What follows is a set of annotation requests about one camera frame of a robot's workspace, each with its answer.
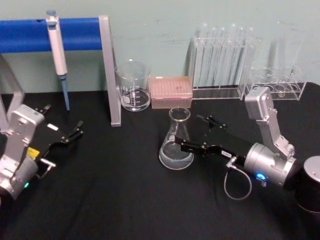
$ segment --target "blue pipe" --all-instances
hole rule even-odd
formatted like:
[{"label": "blue pipe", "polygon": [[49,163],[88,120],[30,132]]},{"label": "blue pipe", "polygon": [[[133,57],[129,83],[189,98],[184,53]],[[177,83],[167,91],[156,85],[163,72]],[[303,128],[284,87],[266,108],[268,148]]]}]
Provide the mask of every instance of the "blue pipe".
[{"label": "blue pipe", "polygon": [[[101,50],[99,18],[60,18],[65,51]],[[0,54],[50,52],[45,19],[0,21]]]}]

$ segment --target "micropipette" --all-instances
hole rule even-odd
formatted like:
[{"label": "micropipette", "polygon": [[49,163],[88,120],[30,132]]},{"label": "micropipette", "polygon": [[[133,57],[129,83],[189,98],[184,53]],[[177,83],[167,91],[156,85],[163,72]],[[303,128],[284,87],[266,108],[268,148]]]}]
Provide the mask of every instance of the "micropipette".
[{"label": "micropipette", "polygon": [[70,111],[68,88],[67,88],[67,72],[68,71],[67,71],[64,45],[62,42],[59,17],[56,16],[55,10],[48,10],[46,14],[48,15],[48,17],[46,18],[45,21],[46,21],[48,34],[49,34],[49,41],[50,41],[51,51],[53,55],[55,71],[58,77],[61,79],[66,110]]}]

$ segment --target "glass beaker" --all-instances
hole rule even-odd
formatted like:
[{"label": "glass beaker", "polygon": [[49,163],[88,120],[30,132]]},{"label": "glass beaker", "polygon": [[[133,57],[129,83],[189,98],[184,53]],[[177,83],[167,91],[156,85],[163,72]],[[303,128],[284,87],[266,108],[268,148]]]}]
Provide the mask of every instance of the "glass beaker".
[{"label": "glass beaker", "polygon": [[175,136],[189,140],[187,120],[190,115],[190,111],[182,107],[175,107],[169,111],[171,125],[159,151],[159,160],[168,169],[185,169],[194,160],[193,153],[181,151],[181,145],[175,142]]},{"label": "glass beaker", "polygon": [[115,68],[121,92],[121,105],[129,111],[138,112],[150,105],[147,82],[151,69],[143,62],[130,60]]}]

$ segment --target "pipette tip box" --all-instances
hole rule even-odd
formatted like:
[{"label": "pipette tip box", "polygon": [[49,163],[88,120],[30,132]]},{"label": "pipette tip box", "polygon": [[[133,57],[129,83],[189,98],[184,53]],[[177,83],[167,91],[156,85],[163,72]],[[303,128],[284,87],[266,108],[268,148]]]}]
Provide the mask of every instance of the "pipette tip box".
[{"label": "pipette tip box", "polygon": [[148,85],[153,109],[191,107],[193,90],[192,81],[188,76],[151,77]]}]

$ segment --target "black table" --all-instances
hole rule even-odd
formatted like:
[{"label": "black table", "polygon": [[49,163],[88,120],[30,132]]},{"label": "black table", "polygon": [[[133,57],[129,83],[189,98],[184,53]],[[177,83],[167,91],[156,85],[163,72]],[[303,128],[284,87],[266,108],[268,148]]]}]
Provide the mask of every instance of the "black table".
[{"label": "black table", "polygon": [[[48,159],[57,167],[0,210],[0,239],[320,239],[320,217],[300,209],[293,192],[253,181],[248,199],[229,199],[226,161],[219,157],[196,158],[181,171],[163,167],[158,152],[170,125],[167,109],[123,109],[122,126],[112,128],[105,92],[69,97],[67,114],[62,93],[26,95],[30,107],[52,104],[46,118],[65,131],[83,120],[84,135],[68,151],[52,152]],[[300,101],[276,101],[275,107],[299,161],[320,155],[320,86],[308,83]],[[213,114],[230,133],[262,143],[244,101],[194,101],[188,123],[193,139],[201,135],[197,114]],[[234,194],[248,190],[236,172],[227,186]]]}]

